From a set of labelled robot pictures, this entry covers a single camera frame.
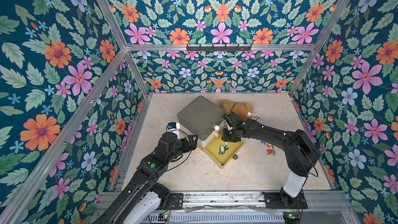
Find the brown teddy bear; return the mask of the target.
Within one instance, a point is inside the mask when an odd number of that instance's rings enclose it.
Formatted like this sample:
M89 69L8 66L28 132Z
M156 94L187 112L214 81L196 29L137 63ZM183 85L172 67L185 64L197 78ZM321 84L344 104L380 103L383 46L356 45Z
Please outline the brown teddy bear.
M242 120L252 117L254 113L254 107L247 103L234 103L232 101L224 100L221 102L220 107L226 111L226 115L235 113Z

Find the white yellow drawer cabinet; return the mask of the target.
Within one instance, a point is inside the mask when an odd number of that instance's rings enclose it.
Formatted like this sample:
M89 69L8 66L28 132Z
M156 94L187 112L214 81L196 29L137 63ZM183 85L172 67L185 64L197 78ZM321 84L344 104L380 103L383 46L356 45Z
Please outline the white yellow drawer cabinet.
M218 125L220 127L219 131L216 131L214 127ZM203 134L201 134L197 129L190 127L188 124L181 124L181 130L186 132L187 134L197 135L198 136L198 148L203 150L214 138L215 133L221 134L225 126L225 121L221 121L219 124L213 124L210 128L208 128Z

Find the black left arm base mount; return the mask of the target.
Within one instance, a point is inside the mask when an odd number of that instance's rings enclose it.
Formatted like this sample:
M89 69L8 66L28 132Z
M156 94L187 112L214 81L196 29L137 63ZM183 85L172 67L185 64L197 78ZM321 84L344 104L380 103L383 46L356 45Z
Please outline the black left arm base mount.
M152 188L153 192L160 197L160 205L157 210L180 210L183 207L184 194L171 193L170 190L160 183L156 183Z

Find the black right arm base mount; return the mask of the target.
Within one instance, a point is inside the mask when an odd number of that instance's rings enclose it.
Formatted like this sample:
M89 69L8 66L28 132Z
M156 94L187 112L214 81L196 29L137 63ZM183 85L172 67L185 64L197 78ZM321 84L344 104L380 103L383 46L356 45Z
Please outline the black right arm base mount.
M265 205L271 209L308 209L304 191L296 197L291 197L283 189L279 192L263 192Z

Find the yellow bottom drawer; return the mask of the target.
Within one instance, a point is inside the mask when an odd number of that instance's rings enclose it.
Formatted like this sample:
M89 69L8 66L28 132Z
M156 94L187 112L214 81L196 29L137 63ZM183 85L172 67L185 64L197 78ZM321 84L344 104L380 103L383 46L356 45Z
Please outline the yellow bottom drawer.
M220 169L224 169L243 147L244 142L225 142L222 139L223 131L219 131L217 134L202 150Z

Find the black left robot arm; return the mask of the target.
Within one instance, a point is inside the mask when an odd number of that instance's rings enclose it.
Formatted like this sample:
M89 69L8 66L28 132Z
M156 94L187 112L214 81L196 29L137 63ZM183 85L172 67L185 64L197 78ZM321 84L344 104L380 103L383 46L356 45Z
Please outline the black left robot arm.
M158 183L184 153L197 148L198 136L179 138L177 130L165 132L152 153L143 158L122 193L110 207L94 221L95 224L140 224L160 206L165 206L170 190Z

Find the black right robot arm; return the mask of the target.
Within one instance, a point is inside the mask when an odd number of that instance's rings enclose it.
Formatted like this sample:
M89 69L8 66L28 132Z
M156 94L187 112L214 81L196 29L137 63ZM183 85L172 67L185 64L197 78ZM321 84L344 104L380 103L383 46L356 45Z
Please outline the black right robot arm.
M256 139L283 150L290 172L281 195L290 199L297 197L319 160L316 147L307 133L300 129L285 131L272 128L254 118L242 120L235 113L227 115L224 120L227 127L223 130L223 141L238 143L243 138Z

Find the black hook rail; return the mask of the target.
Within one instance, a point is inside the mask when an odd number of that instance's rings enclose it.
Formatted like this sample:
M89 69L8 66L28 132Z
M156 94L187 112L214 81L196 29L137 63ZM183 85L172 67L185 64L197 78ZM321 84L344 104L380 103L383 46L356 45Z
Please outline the black hook rail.
M214 51L226 51L226 52L239 52L239 51L250 51L252 49L252 45L187 45L187 51L200 51L200 52L214 52Z

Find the aluminium front rail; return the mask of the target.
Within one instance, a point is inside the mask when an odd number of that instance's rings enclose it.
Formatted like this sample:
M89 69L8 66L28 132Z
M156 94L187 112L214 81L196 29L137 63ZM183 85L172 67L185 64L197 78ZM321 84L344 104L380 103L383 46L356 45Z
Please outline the aluminium front rail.
M342 191L306 190L308 209L267 208L262 191L171 191L183 193L180 210L155 210L142 224L358 224Z

